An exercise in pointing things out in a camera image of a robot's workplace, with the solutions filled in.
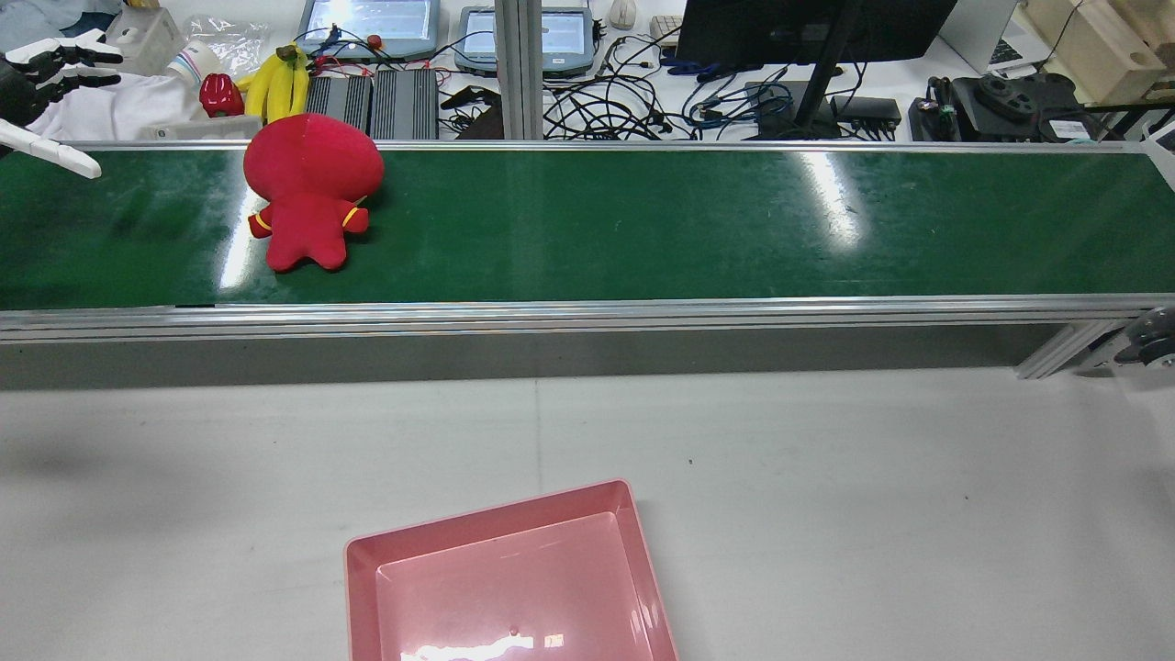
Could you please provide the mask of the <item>left dexterous robot hand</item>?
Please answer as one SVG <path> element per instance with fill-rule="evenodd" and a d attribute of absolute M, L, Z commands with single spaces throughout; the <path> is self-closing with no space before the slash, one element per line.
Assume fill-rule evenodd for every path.
<path fill-rule="evenodd" d="M 22 153 L 88 178 L 102 174 L 88 154 L 27 129 L 51 104 L 75 89 L 116 85 L 123 62 L 105 32 L 90 29 L 76 38 L 46 38 L 5 50 L 1 56 L 1 156 Z"/>

